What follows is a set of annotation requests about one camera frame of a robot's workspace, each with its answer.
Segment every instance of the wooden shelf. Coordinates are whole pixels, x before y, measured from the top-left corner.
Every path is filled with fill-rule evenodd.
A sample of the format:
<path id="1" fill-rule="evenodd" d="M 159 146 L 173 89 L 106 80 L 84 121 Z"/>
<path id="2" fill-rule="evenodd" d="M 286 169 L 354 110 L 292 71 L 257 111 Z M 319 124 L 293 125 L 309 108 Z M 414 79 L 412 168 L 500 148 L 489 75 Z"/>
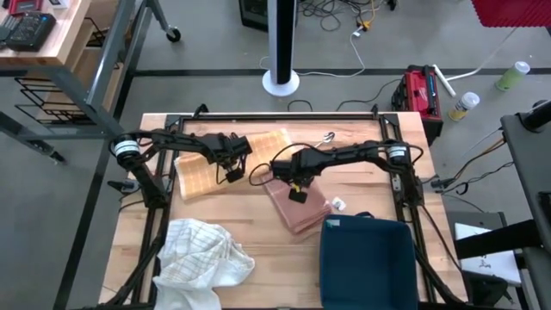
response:
<path id="1" fill-rule="evenodd" d="M 77 66 L 78 60 L 80 59 L 80 56 L 83 54 L 84 49 L 86 48 L 86 45 L 88 44 L 88 41 L 90 40 L 90 37 L 92 33 L 94 32 L 94 24 L 90 21 L 85 19 L 83 21 L 82 26 L 78 30 L 77 37 L 75 39 L 75 43 L 73 44 L 71 51 L 69 52 L 69 55 L 67 56 L 67 61 L 65 65 L 69 68 L 71 68 L 71 71 L 75 70 L 75 67 Z M 39 71 L 31 71 L 29 72 L 25 78 L 43 78 L 48 79 L 47 76 L 44 74 L 41 74 Z M 22 80 L 23 84 L 33 84 L 33 85 L 40 85 L 40 86 L 55 86 L 51 81 L 25 81 Z"/>
<path id="2" fill-rule="evenodd" d="M 101 49 L 99 48 L 85 48 L 82 51 L 80 60 L 78 61 L 74 73 L 83 84 L 83 86 L 88 89 L 92 84 L 92 79 L 96 73 L 96 68 L 99 65 L 99 60 L 101 56 Z M 115 98 L 115 92 L 119 79 L 121 78 L 122 66 L 123 64 L 118 63 L 119 69 L 113 69 L 111 74 L 111 79 L 109 80 L 109 85 L 103 99 L 103 108 L 109 111 L 111 109 L 111 104 Z M 56 104 L 48 102 L 63 102 L 69 104 Z M 46 103 L 42 106 L 44 109 L 56 109 L 56 110 L 65 110 L 65 111 L 79 111 L 80 109 L 72 103 L 72 100 L 61 92 L 50 92 L 46 96 Z M 40 110 L 36 115 L 37 119 L 56 119 L 55 116 L 47 115 L 44 111 Z"/>

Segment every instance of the metal frame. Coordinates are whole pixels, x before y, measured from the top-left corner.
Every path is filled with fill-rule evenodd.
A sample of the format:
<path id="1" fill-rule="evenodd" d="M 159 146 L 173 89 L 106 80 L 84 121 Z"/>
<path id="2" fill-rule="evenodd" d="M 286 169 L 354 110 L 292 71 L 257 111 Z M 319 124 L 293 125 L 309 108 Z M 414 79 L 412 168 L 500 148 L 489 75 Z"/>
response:
<path id="1" fill-rule="evenodd" d="M 37 71 L 48 77 L 53 85 L 36 85 L 42 89 L 57 87 L 72 99 L 75 105 L 80 109 L 80 115 L 75 113 L 66 113 L 67 111 L 50 110 L 48 114 L 55 115 L 59 121 L 38 121 L 49 133 L 37 133 L 12 117 L 0 112 L 0 132 L 6 133 L 10 138 L 15 139 L 30 149 L 52 157 L 55 151 L 53 147 L 44 142 L 44 140 L 80 140 L 80 139 L 108 139 L 123 132 L 123 128 L 118 121 L 111 115 L 112 111 L 103 108 L 102 103 L 111 78 L 111 71 L 117 66 L 117 60 L 120 55 L 126 55 L 124 58 L 125 66 L 122 77 L 125 80 L 132 80 L 132 77 L 138 64 L 141 47 L 147 32 L 151 15 L 154 14 L 159 20 L 161 29 L 167 35 L 174 35 L 173 29 L 168 26 L 164 17 L 164 12 L 157 0 L 145 0 L 139 8 L 139 13 L 131 24 L 134 10 L 134 1 L 119 1 L 115 17 L 104 38 L 100 61 L 96 73 L 92 79 L 89 89 L 85 89 L 74 74 L 65 66 L 47 66 L 47 65 L 18 65 L 0 67 L 0 75 L 19 77 L 17 82 L 21 83 L 27 71 Z M 128 48 L 124 47 L 125 34 L 129 26 L 132 26 L 132 41 Z M 123 83 L 119 82 L 115 98 L 119 97 Z M 126 82 L 124 87 L 129 88 L 130 83 Z M 19 105 L 20 107 L 34 106 L 40 108 L 40 105 Z M 23 108 L 19 108 L 24 114 L 31 116 Z"/>
<path id="2" fill-rule="evenodd" d="M 333 113 L 252 113 L 252 114 L 240 114 L 240 113 L 228 113 L 228 114 L 174 114 L 174 115 L 167 115 L 167 118 L 165 120 L 165 128 L 167 129 L 174 129 L 174 126 L 177 126 L 178 132 L 182 132 L 184 130 L 184 124 L 189 121 L 292 121 L 292 120 L 304 120 L 304 121 L 318 121 L 318 120 L 335 120 L 335 121 L 342 121 L 342 120 L 359 120 L 359 121 L 378 121 L 381 125 L 381 135 L 382 138 L 385 139 L 385 137 L 389 138 L 387 126 L 392 125 L 393 131 L 395 135 L 395 139 L 401 140 L 401 131 L 399 128 L 399 122 L 398 122 L 398 115 L 395 113 L 388 113 L 384 114 L 382 116 L 371 113 L 339 113 L 339 114 L 333 114 Z M 105 304 L 99 304 L 94 307 L 86 307 L 84 309 L 112 309 L 112 310 L 124 310 L 124 309 L 153 309 L 155 305 L 155 301 L 157 299 L 157 289 L 154 285 L 154 283 L 151 282 L 150 285 L 150 291 L 149 295 L 147 296 L 147 302 L 139 302 L 141 298 L 141 291 L 144 284 L 144 273 L 147 268 L 147 266 L 152 262 L 152 259 L 155 259 L 154 262 L 154 268 L 153 268 L 153 276 L 156 276 L 160 272 L 159 268 L 159 261 L 156 258 L 156 254 L 161 249 L 164 239 L 166 236 L 166 232 L 168 230 L 168 224 L 169 224 L 169 215 L 170 215 L 170 200 L 172 197 L 172 193 L 174 191 L 174 182 L 173 180 L 176 178 L 176 168 L 174 165 L 174 159 L 178 156 L 178 152 L 173 152 L 171 157 L 171 165 L 170 165 L 170 172 L 169 172 L 169 178 L 170 178 L 170 185 L 169 189 L 167 189 L 168 195 L 169 195 L 169 203 L 167 204 L 164 209 L 162 209 L 161 212 L 161 222 L 158 227 L 157 236 L 152 240 L 152 229 L 154 226 L 154 221 L 156 220 L 156 217 L 158 216 L 157 210 L 154 208 L 149 208 L 147 212 L 147 217 L 145 220 L 145 229 L 144 234 L 142 238 L 142 246 L 140 249 L 139 254 L 139 262 L 134 269 L 134 271 L 131 273 L 131 275 L 128 277 L 128 279 L 125 281 L 125 284 L 121 287 L 119 292 L 115 295 L 113 299 L 108 301 Z M 163 175 L 163 167 L 166 160 L 166 152 L 161 152 L 159 154 L 159 159 L 157 162 L 157 168 L 155 175 L 157 177 L 160 177 Z M 405 221 L 405 217 L 403 214 L 403 208 L 405 206 L 402 205 L 401 200 L 399 198 L 400 194 L 403 195 L 403 193 L 400 192 L 399 189 L 393 189 L 394 193 L 394 203 L 395 208 L 397 212 L 397 218 L 398 220 Z M 417 216 L 415 216 L 414 211 L 416 211 L 416 208 L 411 208 L 412 211 L 412 223 L 414 227 L 417 227 L 417 229 L 414 228 L 414 235 L 416 238 L 416 242 L 421 248 L 424 248 L 424 240 L 423 236 L 419 236 L 418 232 L 421 231 L 421 223 Z M 428 289 L 428 297 L 430 298 L 430 291 L 433 289 L 431 285 L 427 286 Z M 127 300 L 130 293 L 133 292 L 133 296 L 131 297 L 131 304 L 123 305 L 123 303 Z M 419 302 L 419 307 L 421 309 L 461 309 L 461 310 L 486 310 L 490 309 L 488 307 L 475 307 L 470 306 L 467 304 L 438 304 L 436 303 L 436 300 L 433 302 Z"/>

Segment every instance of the gray floor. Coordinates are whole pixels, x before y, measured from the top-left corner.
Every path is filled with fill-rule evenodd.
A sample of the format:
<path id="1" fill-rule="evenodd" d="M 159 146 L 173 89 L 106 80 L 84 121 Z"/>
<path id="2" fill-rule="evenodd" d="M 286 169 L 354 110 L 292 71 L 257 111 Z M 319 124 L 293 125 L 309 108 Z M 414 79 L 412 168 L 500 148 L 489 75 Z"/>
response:
<path id="1" fill-rule="evenodd" d="M 170 45 L 152 21 L 139 64 L 140 69 L 257 68 L 267 54 L 267 36 L 243 28 L 237 1 L 161 1 L 169 22 L 178 26 L 183 44 Z M 348 43 L 354 30 L 349 13 L 339 15 L 342 27 L 327 33 L 314 17 L 300 17 L 296 32 L 294 64 L 297 68 L 357 68 Z M 371 31 L 356 41 L 369 68 L 405 68 L 410 64 L 437 63 L 443 68 L 476 67 L 507 35 L 509 29 L 483 28 L 469 1 L 401 1 L 395 12 L 383 8 Z M 489 67 L 508 67 L 526 60 L 533 67 L 551 66 L 551 37 L 542 28 L 519 29 Z M 121 119 L 126 129 L 139 125 L 147 112 L 189 112 L 200 103 L 217 112 L 285 111 L 291 99 L 306 99 L 316 111 L 332 111 L 347 99 L 369 99 L 396 76 L 354 78 L 304 77 L 299 90 L 286 99 L 275 99 L 262 89 L 260 77 L 168 77 L 134 79 Z M 466 158 L 472 157 L 498 138 L 496 134 L 464 157 L 462 154 L 482 136 L 499 126 L 499 117 L 528 109 L 548 98 L 550 76 L 528 76 L 514 90 L 501 93 L 492 87 L 498 77 L 478 76 L 453 83 L 459 94 L 471 90 L 482 103 L 458 123 L 445 119 L 442 137 L 431 148 L 437 171 L 447 176 Z M 23 102 L 14 83 L 3 79 L 0 108 L 31 124 L 12 107 Z M 383 90 L 382 109 L 389 108 L 394 86 Z M 441 87 L 444 110 L 455 102 Z M 344 110 L 366 110 L 351 104 Z M 295 106 L 293 110 L 306 110 Z M 0 307 L 2 309 L 51 308 L 70 250 L 101 147 L 99 141 L 55 142 L 69 160 L 61 167 L 0 135 L 3 178 L 0 202 Z M 493 170 L 511 159 L 503 148 L 469 167 L 465 177 Z M 125 173 L 111 160 L 105 180 Z M 491 193 L 498 191 L 499 196 Z M 507 220 L 530 217 L 514 167 L 472 186 L 464 197 L 486 211 L 505 211 Z M 110 240 L 115 230 L 118 195 L 102 188 L 84 258 L 71 296 L 71 306 L 93 304 L 99 295 Z M 448 210 L 469 210 L 459 201 L 444 199 Z"/>

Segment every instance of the dark blue bag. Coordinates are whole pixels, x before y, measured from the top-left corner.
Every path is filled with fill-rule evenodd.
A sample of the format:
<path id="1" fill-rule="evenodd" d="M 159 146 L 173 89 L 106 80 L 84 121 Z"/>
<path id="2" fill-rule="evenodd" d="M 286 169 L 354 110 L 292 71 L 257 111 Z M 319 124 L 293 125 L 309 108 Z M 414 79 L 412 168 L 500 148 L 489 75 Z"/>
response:
<path id="1" fill-rule="evenodd" d="M 319 289 L 330 310 L 417 310 L 409 227 L 394 220 L 329 214 L 321 230 Z"/>

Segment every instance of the wheel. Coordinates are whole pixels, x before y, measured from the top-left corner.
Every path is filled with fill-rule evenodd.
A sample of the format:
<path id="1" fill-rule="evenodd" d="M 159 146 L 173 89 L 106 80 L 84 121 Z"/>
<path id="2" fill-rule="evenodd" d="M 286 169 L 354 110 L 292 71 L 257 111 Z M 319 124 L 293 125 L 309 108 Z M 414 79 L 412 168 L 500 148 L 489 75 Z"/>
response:
<path id="1" fill-rule="evenodd" d="M 180 30 L 178 28 L 171 28 L 170 29 L 174 36 L 171 36 L 169 34 L 166 34 L 166 39 L 168 39 L 170 42 L 178 42 L 182 38 L 182 34 L 180 34 Z"/>
<path id="2" fill-rule="evenodd" d="M 61 155 L 59 155 L 58 152 L 53 152 L 52 155 L 50 155 L 50 158 L 53 160 L 54 164 L 66 164 L 67 161 L 65 158 Z"/>

